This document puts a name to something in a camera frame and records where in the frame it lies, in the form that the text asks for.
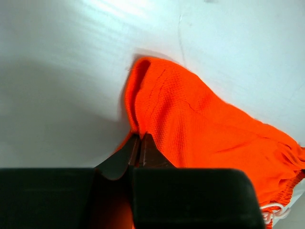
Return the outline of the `orange shorts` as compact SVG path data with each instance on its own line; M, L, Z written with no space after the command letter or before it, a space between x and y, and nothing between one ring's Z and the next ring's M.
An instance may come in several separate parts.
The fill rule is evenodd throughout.
M235 168L256 191L268 229L289 214L305 177L305 149L275 127L220 99L197 75L169 60L142 57L124 95L131 134L151 134L176 167Z

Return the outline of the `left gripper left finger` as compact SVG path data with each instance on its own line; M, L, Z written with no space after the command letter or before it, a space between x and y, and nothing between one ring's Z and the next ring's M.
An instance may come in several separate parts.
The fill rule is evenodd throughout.
M108 180L120 179L134 165L140 147L140 137L132 134L127 142L113 155L95 168Z

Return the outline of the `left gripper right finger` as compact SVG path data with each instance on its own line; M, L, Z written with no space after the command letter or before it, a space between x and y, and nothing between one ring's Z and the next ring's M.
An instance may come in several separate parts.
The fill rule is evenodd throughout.
M175 168L175 166L158 150L151 134L146 133L141 140L139 167Z

